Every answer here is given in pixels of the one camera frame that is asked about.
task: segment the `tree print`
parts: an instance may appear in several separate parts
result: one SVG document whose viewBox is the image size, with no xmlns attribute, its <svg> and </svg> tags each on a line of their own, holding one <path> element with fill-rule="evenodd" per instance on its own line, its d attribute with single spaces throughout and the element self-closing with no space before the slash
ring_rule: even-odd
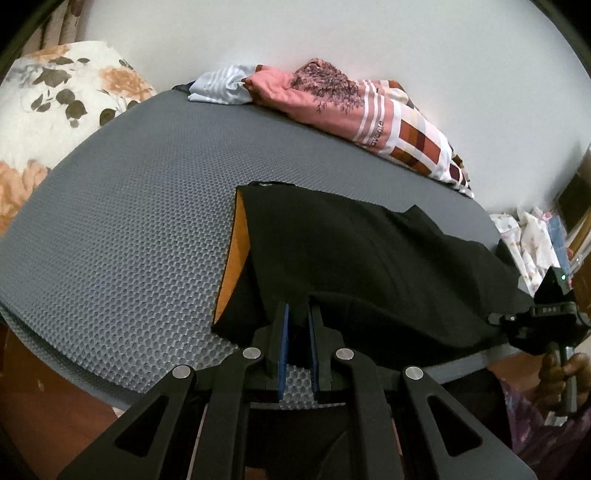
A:
<svg viewBox="0 0 591 480">
<path fill-rule="evenodd" d="M 322 113 L 329 103 L 343 113 L 363 106 L 359 86 L 334 65 L 320 59 L 310 60 L 296 70 L 291 88 L 311 93 L 318 100 L 318 113 Z"/>
</svg>

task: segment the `floral pillow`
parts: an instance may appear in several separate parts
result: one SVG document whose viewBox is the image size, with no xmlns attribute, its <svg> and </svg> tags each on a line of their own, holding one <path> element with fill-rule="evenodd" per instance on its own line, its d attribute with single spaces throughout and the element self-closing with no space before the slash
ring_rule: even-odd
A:
<svg viewBox="0 0 591 480">
<path fill-rule="evenodd" d="M 101 41 L 58 45 L 16 60 L 0 85 L 0 235 L 48 169 L 155 94 Z"/>
</svg>

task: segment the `purple clothing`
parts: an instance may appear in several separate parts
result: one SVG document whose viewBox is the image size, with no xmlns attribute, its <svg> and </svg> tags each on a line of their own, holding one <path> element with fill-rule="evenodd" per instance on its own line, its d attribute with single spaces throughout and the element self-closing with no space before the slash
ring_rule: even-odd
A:
<svg viewBox="0 0 591 480">
<path fill-rule="evenodd" d="M 517 390 L 501 381 L 516 453 L 538 476 L 556 480 L 591 428 L 591 408 L 561 427 L 547 427 L 540 412 Z"/>
</svg>

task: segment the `silver screw head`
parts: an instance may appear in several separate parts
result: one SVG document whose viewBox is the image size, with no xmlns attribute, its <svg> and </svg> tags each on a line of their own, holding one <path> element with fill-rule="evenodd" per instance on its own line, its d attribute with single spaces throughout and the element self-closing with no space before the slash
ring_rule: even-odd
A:
<svg viewBox="0 0 591 480">
<path fill-rule="evenodd" d="M 173 368 L 174 378 L 187 378 L 191 374 L 191 369 L 187 365 L 177 365 Z"/>
<path fill-rule="evenodd" d="M 419 367 L 408 367 L 404 371 L 404 375 L 406 375 L 411 380 L 421 380 L 424 374 L 423 370 L 421 370 Z"/>
<path fill-rule="evenodd" d="M 242 356 L 244 358 L 249 358 L 250 360 L 254 360 L 254 359 L 259 358 L 261 356 L 261 351 L 255 346 L 250 346 L 250 347 L 245 348 L 243 350 Z"/>
<path fill-rule="evenodd" d="M 340 358 L 341 360 L 351 360 L 354 355 L 355 353 L 350 348 L 339 348 L 336 351 L 337 358 Z"/>
</svg>

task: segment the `wooden floor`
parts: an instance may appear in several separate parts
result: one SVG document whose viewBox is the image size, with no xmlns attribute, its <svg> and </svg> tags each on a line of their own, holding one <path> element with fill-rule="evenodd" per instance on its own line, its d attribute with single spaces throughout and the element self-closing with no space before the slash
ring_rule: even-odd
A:
<svg viewBox="0 0 591 480">
<path fill-rule="evenodd" d="M 117 417 L 2 330 L 0 424 L 40 480 L 53 480 Z"/>
</svg>

